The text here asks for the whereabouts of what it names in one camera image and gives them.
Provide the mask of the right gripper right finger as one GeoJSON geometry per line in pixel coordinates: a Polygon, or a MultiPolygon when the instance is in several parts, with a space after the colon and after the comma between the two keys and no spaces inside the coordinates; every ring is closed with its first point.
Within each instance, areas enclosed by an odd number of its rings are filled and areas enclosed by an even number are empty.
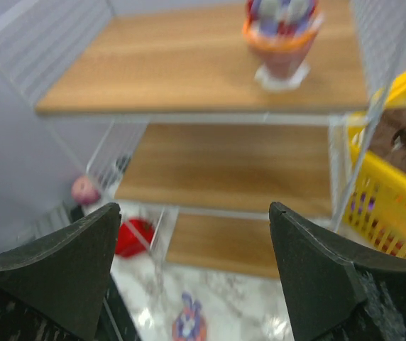
{"type": "Polygon", "coordinates": [[[406,260],[320,227],[280,202],[270,235],[295,340],[406,340],[406,260]]]}

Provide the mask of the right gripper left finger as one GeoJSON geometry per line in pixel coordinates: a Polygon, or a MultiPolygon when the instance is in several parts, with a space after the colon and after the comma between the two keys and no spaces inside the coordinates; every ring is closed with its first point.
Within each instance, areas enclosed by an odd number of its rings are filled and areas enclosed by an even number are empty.
{"type": "Polygon", "coordinates": [[[92,340],[120,223],[110,202],[0,253],[0,340],[92,340]]]}

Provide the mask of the purple bunny donut toy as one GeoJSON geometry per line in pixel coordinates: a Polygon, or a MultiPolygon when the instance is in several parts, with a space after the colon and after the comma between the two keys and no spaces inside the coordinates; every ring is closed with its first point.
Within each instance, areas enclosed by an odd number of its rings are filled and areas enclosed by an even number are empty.
{"type": "Polygon", "coordinates": [[[177,341],[206,341],[207,322],[202,304],[188,292],[182,293],[182,310],[172,324],[172,339],[177,341]]]}

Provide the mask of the purple bunny sundae toy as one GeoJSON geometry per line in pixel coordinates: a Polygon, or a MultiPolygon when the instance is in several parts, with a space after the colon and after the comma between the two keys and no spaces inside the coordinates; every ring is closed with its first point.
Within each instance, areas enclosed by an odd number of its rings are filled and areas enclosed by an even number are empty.
{"type": "Polygon", "coordinates": [[[317,1],[247,1],[243,37],[261,65],[255,81],[269,92],[297,89],[324,14],[317,1]]]}

